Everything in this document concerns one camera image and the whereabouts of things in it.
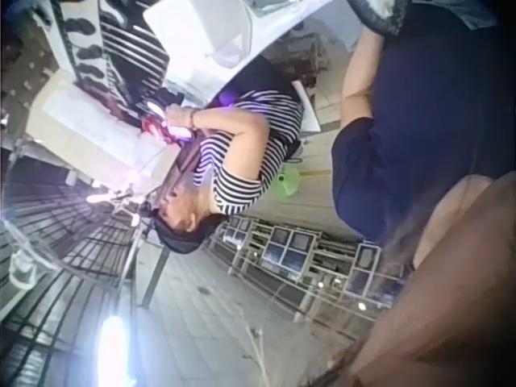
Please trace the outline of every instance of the dark blue t-shirt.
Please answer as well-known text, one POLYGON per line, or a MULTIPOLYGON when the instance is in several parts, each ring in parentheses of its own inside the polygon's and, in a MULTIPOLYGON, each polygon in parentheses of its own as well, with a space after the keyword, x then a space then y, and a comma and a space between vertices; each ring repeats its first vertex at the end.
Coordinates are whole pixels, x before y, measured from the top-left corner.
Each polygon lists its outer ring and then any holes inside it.
POLYGON ((494 28, 388 45, 374 119, 347 125, 331 150, 339 217, 379 244, 418 238, 462 177, 514 170, 514 85, 494 28))

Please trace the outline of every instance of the bracelet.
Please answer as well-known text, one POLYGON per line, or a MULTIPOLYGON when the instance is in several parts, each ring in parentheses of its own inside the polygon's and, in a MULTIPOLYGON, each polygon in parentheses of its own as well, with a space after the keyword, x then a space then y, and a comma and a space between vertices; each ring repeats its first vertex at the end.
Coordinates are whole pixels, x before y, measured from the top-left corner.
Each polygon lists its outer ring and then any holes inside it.
POLYGON ((198 111, 199 111, 199 109, 192 109, 192 110, 189 112, 189 114, 188 114, 188 119, 189 119, 189 121, 188 121, 188 127, 189 127, 190 129, 197 129, 197 128, 195 127, 195 123, 194 123, 194 114, 195 114, 195 113, 197 113, 198 111))

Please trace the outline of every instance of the woman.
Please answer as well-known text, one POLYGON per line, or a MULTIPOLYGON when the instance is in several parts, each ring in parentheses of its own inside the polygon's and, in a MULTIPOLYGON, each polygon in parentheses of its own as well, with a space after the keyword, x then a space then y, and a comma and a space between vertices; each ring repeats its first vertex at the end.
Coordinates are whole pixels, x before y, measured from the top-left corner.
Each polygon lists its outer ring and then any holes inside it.
POLYGON ((413 4, 396 38, 364 29, 332 148, 339 217, 407 258, 457 181, 514 170, 510 54, 496 27, 472 30, 445 3, 413 4))
POLYGON ((310 387, 515 385, 516 173, 472 179, 481 193, 396 305, 310 387))
POLYGON ((262 56, 237 75, 220 100, 229 107, 167 111, 172 126, 209 130, 193 175, 166 196, 156 218, 160 240, 175 252, 198 248, 226 215, 256 202, 298 142, 301 99, 262 56))

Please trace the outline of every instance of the green object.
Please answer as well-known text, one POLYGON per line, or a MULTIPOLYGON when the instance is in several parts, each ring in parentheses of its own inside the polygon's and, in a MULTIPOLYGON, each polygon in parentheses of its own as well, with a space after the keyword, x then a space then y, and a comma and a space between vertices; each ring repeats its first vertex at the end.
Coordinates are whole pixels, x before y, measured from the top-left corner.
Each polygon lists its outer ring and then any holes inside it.
POLYGON ((273 180, 271 191, 277 198, 288 198, 298 191, 300 181, 299 171, 294 167, 284 165, 273 180))

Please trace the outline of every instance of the black and white striped shirt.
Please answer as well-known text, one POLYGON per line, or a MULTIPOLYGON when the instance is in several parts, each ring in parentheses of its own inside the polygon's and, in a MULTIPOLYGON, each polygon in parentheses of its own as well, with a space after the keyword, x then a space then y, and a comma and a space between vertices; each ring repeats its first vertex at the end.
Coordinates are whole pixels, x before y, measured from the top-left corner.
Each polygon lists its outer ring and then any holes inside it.
MULTIPOLYGON (((270 131, 282 135, 289 142, 299 137, 303 107, 290 96, 276 90, 250 91, 233 105, 260 113, 268 120, 270 131)), ((239 214, 249 208, 271 185, 285 159, 287 148, 278 138, 269 136, 258 180, 248 180, 226 170, 224 157, 232 135, 218 132, 205 139, 201 145, 201 161, 193 176, 195 185, 205 178, 214 180, 214 198, 223 214, 239 214)))

